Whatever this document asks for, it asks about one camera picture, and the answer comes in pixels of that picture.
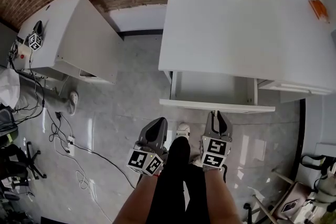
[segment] drawer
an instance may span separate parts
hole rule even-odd
[[[160,104],[231,113],[273,112],[258,105],[257,80],[217,73],[173,72],[170,99]]]
[[[277,90],[277,91],[289,91],[289,92],[301,92],[308,94],[327,95],[333,93],[332,90],[322,89],[318,87],[312,87],[301,84],[294,84],[289,82],[281,82],[276,80],[266,80],[258,84],[259,89]]]

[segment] white sneaker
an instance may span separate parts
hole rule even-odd
[[[191,162],[191,164],[196,165],[196,166],[202,168],[203,165],[202,165],[202,163],[201,163],[201,156],[198,155],[197,157],[195,157],[195,158],[193,159],[193,161]]]
[[[190,136],[190,126],[186,123],[181,123],[176,130],[176,138],[179,138],[180,136],[184,136],[189,140]]]
[[[70,92],[69,100],[70,100],[70,116],[73,116],[76,112],[76,108],[78,105],[78,93],[75,91]]]

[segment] power outlet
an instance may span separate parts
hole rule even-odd
[[[75,156],[75,146],[71,145],[70,142],[72,142],[73,144],[75,143],[75,138],[72,136],[68,137],[68,150],[70,151],[68,154],[72,157]]]

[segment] white desk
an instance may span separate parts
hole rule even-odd
[[[161,104],[269,112],[259,88],[335,92],[336,46],[308,0],[169,0],[159,70],[172,80]]]
[[[117,46],[123,41],[88,0],[54,0],[28,18],[18,36],[25,39],[39,20],[44,42],[33,52],[31,68],[52,68],[79,79],[86,79],[84,71],[115,82]],[[15,67],[28,69],[29,56],[30,51],[15,59]]]

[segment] electrical cable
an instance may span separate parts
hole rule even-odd
[[[61,88],[61,90],[60,90],[59,93],[58,93],[58,96],[60,96],[60,94],[61,94],[61,92],[62,92],[62,90],[63,90],[63,87],[64,87],[64,85],[65,85],[65,83],[67,82],[67,80],[68,80],[69,77],[70,77],[70,76],[68,75],[68,77],[65,79],[65,81],[64,81],[64,83],[63,83],[63,85],[62,85],[62,88]]]
[[[16,45],[16,41],[13,43],[13,45],[12,45],[12,49],[11,49],[11,52],[13,52],[13,46],[16,46],[17,47],[17,45]],[[12,128],[14,128],[14,127],[16,127],[17,125],[19,125],[19,124],[21,124],[21,123],[23,123],[23,122],[25,122],[26,120],[30,120],[30,119],[34,119],[34,118],[36,118],[36,117],[38,117],[38,116],[40,116],[41,114],[42,114],[42,111],[43,111],[43,108],[44,108],[44,105],[45,105],[45,94],[44,94],[44,90],[43,90],[43,87],[42,87],[42,85],[36,80],[36,78],[35,78],[35,76],[34,76],[34,73],[33,73],[33,71],[32,71],[32,56],[33,55],[33,50],[32,50],[32,52],[31,52],[31,54],[30,54],[30,57],[29,57],[29,70],[30,70],[30,74],[31,75],[27,75],[27,74],[25,74],[25,73],[22,73],[22,72],[19,72],[19,71],[17,71],[16,69],[15,69],[15,66],[14,66],[14,63],[13,63],[13,60],[12,60],[12,58],[9,58],[8,59],[8,61],[9,61],[9,64],[10,64],[10,66],[13,68],[13,70],[17,73],[17,74],[19,74],[19,75],[21,75],[21,76],[23,76],[23,77],[25,77],[25,78],[27,78],[27,79],[30,79],[30,80],[33,80],[34,81],[34,83],[35,83],[35,95],[36,95],[36,99],[37,99],[37,103],[36,103],[36,106],[35,107],[33,107],[33,108],[31,108],[31,109],[26,109],[26,107],[25,108],[22,108],[22,109],[18,109],[18,110],[34,110],[33,111],[33,113],[31,114],[31,115],[28,115],[28,116],[26,116],[25,118],[23,118],[23,119],[19,119],[19,120],[14,120],[14,121],[10,121],[10,122],[4,122],[4,123],[1,123],[0,124],[0,126],[1,125],[7,125],[7,124],[10,124],[10,125],[7,125],[7,126],[5,126],[5,127],[2,127],[2,128],[0,128],[0,132],[5,132],[5,131],[8,131],[8,130],[11,130]],[[39,105],[38,105],[38,95],[37,95],[37,85],[39,85],[40,87],[41,87],[41,91],[42,91],[42,95],[43,95],[43,98],[42,98],[42,109],[41,109],[41,111],[37,114],[37,115],[35,115],[35,116],[33,116],[34,115],[34,113],[36,112],[36,110],[37,110],[37,108],[39,107]]]
[[[74,136],[74,133],[72,132],[72,128],[71,128],[71,125],[70,125],[70,123],[68,122],[68,120],[63,116],[63,113],[61,113],[61,116],[63,117],[63,119],[65,119],[65,121],[68,123],[68,125],[69,125],[69,128],[70,128],[70,132],[71,132],[71,137],[73,137]]]
[[[49,115],[51,121],[53,122],[52,125],[51,125],[52,134],[49,136],[49,141],[50,141],[50,142],[52,142],[52,141],[54,140],[55,137],[58,137],[58,138],[59,138],[61,141],[63,141],[64,143],[68,142],[68,143],[70,143],[71,145],[73,145],[73,146],[75,146],[75,147],[77,147],[77,148],[79,148],[79,149],[81,149],[81,150],[84,150],[84,151],[87,151],[87,152],[90,152],[90,153],[93,153],[93,154],[98,155],[99,157],[101,157],[101,158],[107,160],[107,161],[108,161],[110,164],[112,164],[115,168],[117,168],[117,169],[118,169],[118,170],[125,176],[125,178],[126,178],[127,181],[129,182],[129,184],[131,185],[131,187],[132,187],[133,189],[135,188],[135,187],[132,185],[131,181],[129,180],[128,176],[125,174],[125,172],[124,172],[123,170],[121,170],[121,169],[120,169],[116,164],[114,164],[112,161],[110,161],[109,159],[105,158],[104,156],[100,155],[100,154],[97,153],[97,152],[94,152],[94,151],[89,150],[89,149],[87,149],[87,148],[83,148],[83,147],[77,146],[77,145],[75,145],[72,141],[68,141],[67,136],[64,134],[64,132],[62,132],[62,131],[60,130],[60,125],[59,125],[59,127],[58,127],[58,126],[56,125],[55,121],[52,119],[52,117],[51,117],[51,115],[50,115],[50,113],[49,113],[48,110],[47,110],[47,112],[48,112],[48,115]],[[71,130],[71,136],[73,137],[73,135],[72,135],[72,128],[71,128],[71,125],[70,125],[70,123],[69,123],[68,121],[67,121],[67,123],[69,124],[70,130]],[[62,134],[64,135],[64,137],[66,138],[65,141],[59,137],[58,132],[60,132],[60,133],[62,133]],[[65,151],[66,153],[69,153],[69,151],[68,151],[67,149],[65,149],[64,147],[63,147],[63,149],[64,149],[64,151]]]
[[[49,113],[49,110],[47,110],[47,113],[48,113],[48,115],[49,115],[51,121],[53,122],[53,123],[51,124],[51,132],[52,132],[52,134],[49,135],[49,141],[52,142],[52,141],[54,141],[55,136],[58,137],[58,138],[61,140],[61,146],[62,146],[62,148],[64,149],[64,151],[65,151],[66,153],[69,153],[70,151],[67,150],[67,149],[65,149],[64,146],[63,146],[63,144],[62,144],[62,142],[66,143],[66,141],[68,141],[68,139],[67,139],[67,136],[60,130],[60,127],[61,127],[61,120],[58,119],[58,120],[59,120],[59,126],[57,126],[56,123],[54,122],[54,120],[52,119],[52,117],[51,117],[51,115],[50,115],[50,113]],[[64,135],[64,137],[65,137],[65,141],[64,141],[63,139],[61,139],[61,137],[59,136],[58,132],[61,132],[61,133]]]
[[[123,170],[121,170],[121,169],[120,169],[116,164],[114,164],[112,161],[110,161],[109,159],[105,158],[104,156],[101,156],[101,155],[100,155],[99,153],[97,153],[97,152],[94,152],[94,151],[89,150],[89,149],[87,149],[87,148],[83,148],[83,147],[77,146],[77,145],[75,145],[72,141],[70,141],[70,144],[71,144],[71,145],[74,145],[75,147],[77,147],[77,148],[79,148],[79,149],[81,149],[81,150],[84,150],[84,151],[87,151],[87,152],[96,154],[96,155],[98,155],[99,157],[101,157],[101,158],[107,160],[110,164],[112,164],[115,168],[117,168],[117,169],[118,169],[118,170],[125,176],[125,178],[127,179],[128,183],[130,183],[131,187],[132,187],[133,189],[135,189],[135,187],[132,185],[131,181],[129,180],[128,176],[125,174],[125,172],[124,172]]]
[[[56,140],[54,140],[54,149],[55,149],[55,151],[56,151],[59,155],[61,155],[61,156],[63,156],[63,157],[67,157],[67,158],[69,158],[69,159],[75,161],[75,162],[77,163],[77,165],[79,166],[79,168],[81,169],[81,171],[76,170],[76,178],[77,178],[77,180],[78,180],[79,187],[80,187],[82,190],[86,190],[86,189],[89,190],[90,194],[92,195],[93,200],[94,200],[94,201],[96,202],[96,204],[98,205],[100,211],[101,211],[101,212],[103,213],[103,215],[104,215],[104,216],[105,216],[105,217],[112,223],[112,220],[105,214],[104,210],[100,207],[100,205],[98,204],[98,202],[97,202],[95,196],[93,195],[93,191],[92,191],[92,189],[90,188],[90,185],[89,185],[89,182],[88,182],[88,180],[87,180],[87,178],[86,178],[86,173],[85,173],[84,169],[80,166],[80,164],[78,163],[78,161],[77,161],[75,158],[72,158],[72,157],[67,156],[67,155],[63,155],[61,152],[59,152],[59,151],[56,149],[55,141],[56,141]]]
[[[26,187],[26,192],[25,193],[14,193],[14,194],[17,194],[17,195],[20,195],[20,194],[27,194],[27,195],[31,195],[33,197],[35,197],[34,193],[32,192],[32,190],[30,189],[30,187],[28,186],[29,188],[29,191],[27,191],[27,186]]]

